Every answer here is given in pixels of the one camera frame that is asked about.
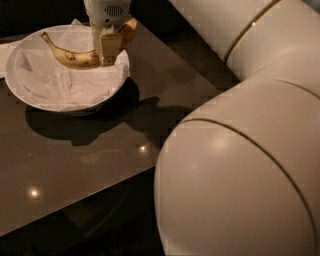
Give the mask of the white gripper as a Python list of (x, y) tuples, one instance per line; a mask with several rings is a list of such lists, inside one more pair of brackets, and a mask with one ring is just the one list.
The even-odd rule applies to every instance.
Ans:
[(102, 27), (118, 27), (130, 17), (131, 0), (83, 0), (86, 13), (90, 19), (93, 46), (100, 48), (102, 66), (111, 66), (116, 62), (120, 52), (122, 37), (120, 34), (100, 35)]

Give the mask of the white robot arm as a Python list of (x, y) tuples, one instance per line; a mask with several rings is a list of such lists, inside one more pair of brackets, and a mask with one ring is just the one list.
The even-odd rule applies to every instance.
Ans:
[(165, 256), (320, 256), (320, 13), (305, 0), (170, 2), (239, 82), (158, 156)]

